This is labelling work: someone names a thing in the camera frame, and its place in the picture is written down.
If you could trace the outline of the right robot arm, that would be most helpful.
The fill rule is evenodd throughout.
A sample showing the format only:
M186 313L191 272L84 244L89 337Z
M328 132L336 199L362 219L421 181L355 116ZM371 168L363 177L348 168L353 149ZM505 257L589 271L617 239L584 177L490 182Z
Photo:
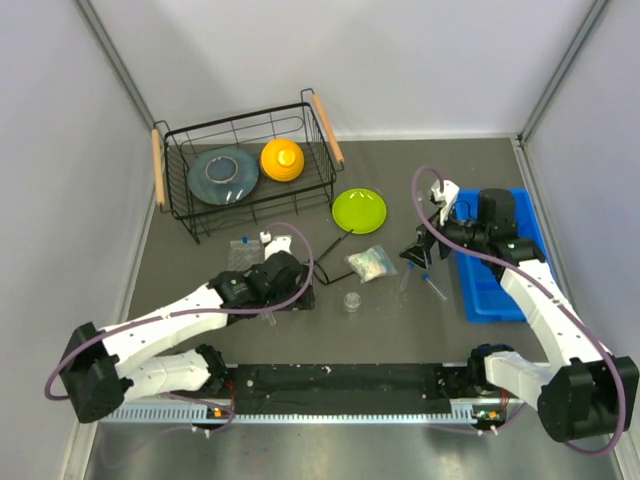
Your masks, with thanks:
M456 252L481 263L520 310L547 358L540 366L509 346L482 345L469 359L469 388L481 396L498 388L515 395L537 412L556 442L618 438L629 427L638 367L587 334L558 288L542 245L522 231L513 192L481 190L467 215L457 210L459 193L451 181L434 183L430 200L437 210L423 218L403 257L428 267L432 248L438 248L441 258Z

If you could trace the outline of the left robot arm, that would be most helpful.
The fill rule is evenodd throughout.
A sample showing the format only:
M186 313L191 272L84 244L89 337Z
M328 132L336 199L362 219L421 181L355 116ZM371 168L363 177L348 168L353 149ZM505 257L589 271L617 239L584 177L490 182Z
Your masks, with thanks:
M228 382L221 353L206 344L170 349L272 310L314 306L309 265L280 251L245 271L224 271L186 297L120 325L88 322L70 336L58 374L77 420L93 423L126 402L177 393L220 394Z

